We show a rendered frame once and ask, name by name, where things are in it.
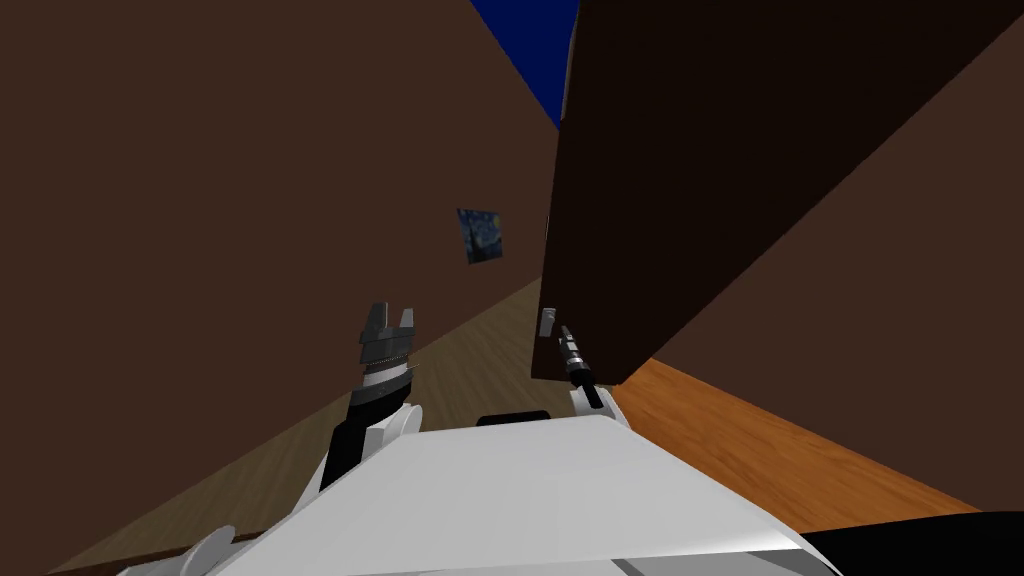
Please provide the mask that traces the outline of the dark brown door leaf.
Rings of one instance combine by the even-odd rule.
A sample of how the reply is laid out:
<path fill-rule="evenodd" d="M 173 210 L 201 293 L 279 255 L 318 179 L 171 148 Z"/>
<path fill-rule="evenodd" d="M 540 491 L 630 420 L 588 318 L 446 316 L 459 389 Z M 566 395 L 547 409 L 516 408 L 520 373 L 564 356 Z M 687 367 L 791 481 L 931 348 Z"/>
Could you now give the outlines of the dark brown door leaf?
<path fill-rule="evenodd" d="M 1024 0 L 580 0 L 540 304 L 623 383 L 1024 17 Z"/>

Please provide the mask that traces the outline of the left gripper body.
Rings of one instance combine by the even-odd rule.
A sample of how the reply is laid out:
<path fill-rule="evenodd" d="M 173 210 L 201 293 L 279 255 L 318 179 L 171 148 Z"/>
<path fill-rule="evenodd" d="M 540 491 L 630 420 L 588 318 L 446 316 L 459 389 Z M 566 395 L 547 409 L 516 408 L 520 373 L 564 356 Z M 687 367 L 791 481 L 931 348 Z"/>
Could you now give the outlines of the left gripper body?
<path fill-rule="evenodd" d="M 369 367 L 371 364 L 410 355 L 415 334 L 414 326 L 365 328 L 359 339 L 361 344 L 359 364 Z"/>

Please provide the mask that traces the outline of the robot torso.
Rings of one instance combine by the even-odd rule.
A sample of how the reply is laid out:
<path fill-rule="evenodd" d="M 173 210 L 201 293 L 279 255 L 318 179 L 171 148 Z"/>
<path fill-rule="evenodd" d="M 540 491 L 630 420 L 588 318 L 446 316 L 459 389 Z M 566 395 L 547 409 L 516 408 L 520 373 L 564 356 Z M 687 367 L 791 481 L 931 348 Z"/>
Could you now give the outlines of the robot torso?
<path fill-rule="evenodd" d="M 842 576 L 604 416 L 403 435 L 255 540 L 233 535 L 118 576 Z"/>

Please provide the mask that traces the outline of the blue picture on wall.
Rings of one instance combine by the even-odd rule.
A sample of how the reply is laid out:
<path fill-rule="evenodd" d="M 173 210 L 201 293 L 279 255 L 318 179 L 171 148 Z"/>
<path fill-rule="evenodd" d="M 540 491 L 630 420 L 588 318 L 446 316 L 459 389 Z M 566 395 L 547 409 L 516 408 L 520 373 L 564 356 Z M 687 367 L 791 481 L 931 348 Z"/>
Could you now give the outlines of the blue picture on wall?
<path fill-rule="evenodd" d="M 503 256 L 500 216 L 496 212 L 457 209 L 465 253 L 470 264 Z"/>

